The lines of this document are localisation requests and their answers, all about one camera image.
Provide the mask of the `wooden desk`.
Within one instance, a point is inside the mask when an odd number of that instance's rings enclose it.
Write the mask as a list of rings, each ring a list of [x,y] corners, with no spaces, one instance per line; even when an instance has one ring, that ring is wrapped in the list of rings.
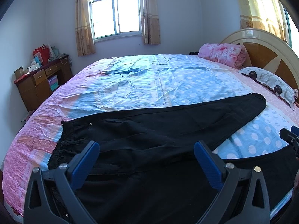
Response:
[[[70,57],[63,54],[14,81],[27,111],[36,110],[60,86],[72,78]]]

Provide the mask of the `beige curtain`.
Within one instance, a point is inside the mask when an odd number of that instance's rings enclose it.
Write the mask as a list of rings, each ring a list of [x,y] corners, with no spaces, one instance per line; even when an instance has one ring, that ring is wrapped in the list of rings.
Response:
[[[95,53],[88,0],[76,0],[75,2],[75,37],[79,57]]]
[[[140,0],[140,18],[143,43],[159,45],[161,38],[157,0]]]

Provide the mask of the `left beige curtain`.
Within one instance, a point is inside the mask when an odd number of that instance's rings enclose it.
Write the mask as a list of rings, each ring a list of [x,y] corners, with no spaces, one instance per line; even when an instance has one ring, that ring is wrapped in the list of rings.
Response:
[[[79,57],[95,53],[88,0],[76,0],[75,2],[75,37]]]

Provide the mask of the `right beige curtain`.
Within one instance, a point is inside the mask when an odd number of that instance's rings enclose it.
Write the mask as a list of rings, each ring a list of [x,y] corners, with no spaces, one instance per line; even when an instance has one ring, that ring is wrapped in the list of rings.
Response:
[[[157,0],[140,0],[140,18],[143,43],[159,45],[161,38]]]

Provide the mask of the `blue pink bed sheet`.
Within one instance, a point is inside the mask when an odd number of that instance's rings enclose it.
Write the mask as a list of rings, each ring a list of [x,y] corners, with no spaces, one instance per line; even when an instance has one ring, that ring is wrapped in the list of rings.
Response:
[[[14,138],[3,166],[4,206],[22,219],[29,173],[47,169],[62,133],[62,121],[113,110],[171,107],[258,93],[266,108],[224,141],[224,159],[275,152],[286,146],[282,128],[298,125],[298,106],[289,106],[237,69],[195,55],[141,55],[102,59],[58,88]]]

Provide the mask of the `tissue box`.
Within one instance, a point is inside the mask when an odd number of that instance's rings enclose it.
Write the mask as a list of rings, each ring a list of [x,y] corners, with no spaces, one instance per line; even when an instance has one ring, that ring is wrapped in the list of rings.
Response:
[[[31,65],[27,67],[27,69],[29,70],[29,72],[32,72],[39,69],[40,67],[41,67],[40,63],[32,62]]]

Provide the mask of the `window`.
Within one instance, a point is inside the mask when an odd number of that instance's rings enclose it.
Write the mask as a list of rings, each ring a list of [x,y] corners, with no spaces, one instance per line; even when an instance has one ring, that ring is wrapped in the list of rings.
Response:
[[[139,0],[88,0],[96,41],[141,34]]]

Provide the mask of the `pink folded blanket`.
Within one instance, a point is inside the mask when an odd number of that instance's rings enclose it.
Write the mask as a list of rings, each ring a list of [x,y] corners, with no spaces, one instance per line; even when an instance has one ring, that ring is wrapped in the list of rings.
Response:
[[[244,46],[230,43],[206,43],[200,47],[198,56],[200,58],[224,64],[239,69],[247,58]]]

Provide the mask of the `cardboard box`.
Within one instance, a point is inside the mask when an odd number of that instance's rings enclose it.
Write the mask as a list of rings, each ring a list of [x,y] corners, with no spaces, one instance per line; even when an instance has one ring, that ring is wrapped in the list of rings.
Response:
[[[16,78],[16,79],[21,78],[21,77],[24,75],[23,67],[21,66],[21,67],[19,67],[18,69],[16,69],[16,70],[14,71],[14,74],[15,74],[15,78]]]

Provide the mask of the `black pants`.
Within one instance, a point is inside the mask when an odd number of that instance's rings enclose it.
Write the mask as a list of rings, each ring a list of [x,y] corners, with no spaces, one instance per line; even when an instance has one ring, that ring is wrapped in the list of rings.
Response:
[[[76,194],[97,223],[197,223],[216,190],[194,155],[195,143],[215,150],[265,107],[262,95],[248,94],[64,121],[48,169],[95,141],[99,157]]]

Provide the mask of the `yellow side curtain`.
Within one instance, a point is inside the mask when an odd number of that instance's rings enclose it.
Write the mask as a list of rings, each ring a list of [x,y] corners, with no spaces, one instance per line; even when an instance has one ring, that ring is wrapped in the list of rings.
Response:
[[[290,44],[288,18],[279,0],[238,0],[238,2],[241,29],[265,30]]]

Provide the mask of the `patterned pillow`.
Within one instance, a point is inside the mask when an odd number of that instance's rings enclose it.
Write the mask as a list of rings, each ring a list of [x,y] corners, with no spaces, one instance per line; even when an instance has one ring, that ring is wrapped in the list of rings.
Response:
[[[295,100],[298,98],[298,90],[293,89],[279,76],[258,67],[244,67],[239,70],[240,74],[248,76],[257,83],[267,87],[276,96],[294,109]]]

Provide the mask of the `cream wooden headboard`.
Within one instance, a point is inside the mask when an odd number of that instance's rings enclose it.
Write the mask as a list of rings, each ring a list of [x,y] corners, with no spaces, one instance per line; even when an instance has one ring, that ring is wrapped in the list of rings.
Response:
[[[256,28],[233,32],[222,43],[241,45],[247,51],[244,67],[258,67],[283,79],[292,89],[298,89],[298,56],[277,36]]]

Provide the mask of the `red gift bag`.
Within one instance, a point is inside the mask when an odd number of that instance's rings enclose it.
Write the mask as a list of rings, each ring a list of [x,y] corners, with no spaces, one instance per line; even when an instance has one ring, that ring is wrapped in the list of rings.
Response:
[[[33,57],[38,57],[40,63],[44,66],[50,58],[50,50],[46,45],[42,45],[33,51]]]

